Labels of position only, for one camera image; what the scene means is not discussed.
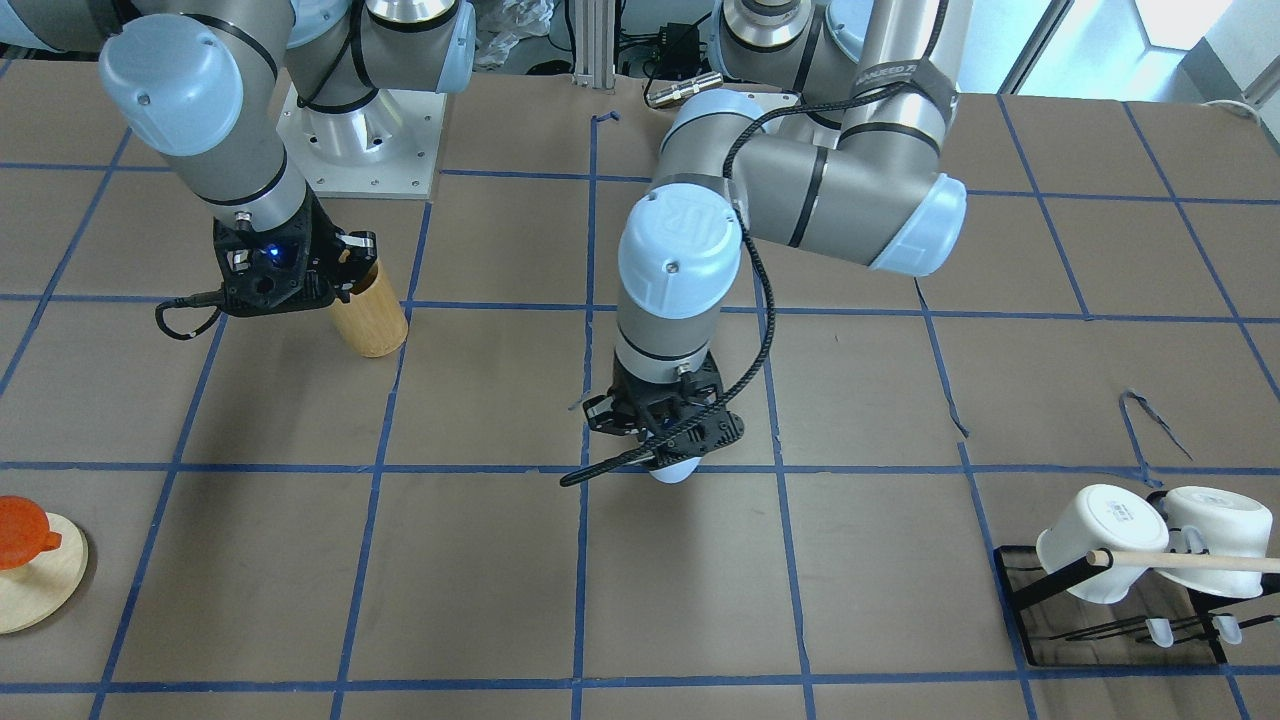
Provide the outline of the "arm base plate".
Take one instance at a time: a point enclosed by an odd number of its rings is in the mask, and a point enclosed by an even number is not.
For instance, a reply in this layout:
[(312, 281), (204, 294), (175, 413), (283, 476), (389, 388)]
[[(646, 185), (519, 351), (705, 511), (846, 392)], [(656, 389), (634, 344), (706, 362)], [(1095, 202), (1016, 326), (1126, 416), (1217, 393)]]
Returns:
[(355, 111), (324, 114), (298, 108), (291, 88), (276, 132), (321, 199), (429, 200), (449, 99), (383, 90)]

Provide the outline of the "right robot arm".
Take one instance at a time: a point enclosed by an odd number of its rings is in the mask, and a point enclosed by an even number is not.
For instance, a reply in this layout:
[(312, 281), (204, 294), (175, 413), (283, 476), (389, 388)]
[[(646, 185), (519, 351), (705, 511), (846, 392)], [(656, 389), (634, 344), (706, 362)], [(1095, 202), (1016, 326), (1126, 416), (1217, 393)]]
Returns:
[(276, 132), (279, 74), (317, 158), (360, 167), (411, 152), (394, 91), (470, 81), (467, 1), (5, 1), (3, 42), (92, 53), (106, 95), (214, 218), (221, 286), (173, 299), (261, 316), (347, 304), (372, 282), (370, 231), (343, 231)]

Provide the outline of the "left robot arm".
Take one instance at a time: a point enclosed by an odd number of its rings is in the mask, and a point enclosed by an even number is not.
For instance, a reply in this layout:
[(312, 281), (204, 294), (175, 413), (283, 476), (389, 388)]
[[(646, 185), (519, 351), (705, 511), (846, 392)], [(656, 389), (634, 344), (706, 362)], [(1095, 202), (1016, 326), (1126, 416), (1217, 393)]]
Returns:
[(748, 259), (774, 329), (756, 242), (923, 277), (957, 241), (966, 187), (940, 168), (957, 105), (969, 1), (721, 1), (712, 65), (796, 95), (764, 111), (745, 92), (689, 99), (660, 143), (653, 182), (618, 247), (613, 380), (584, 405), (594, 432), (637, 447), (562, 479), (637, 465), (664, 483), (742, 437), (710, 342)]

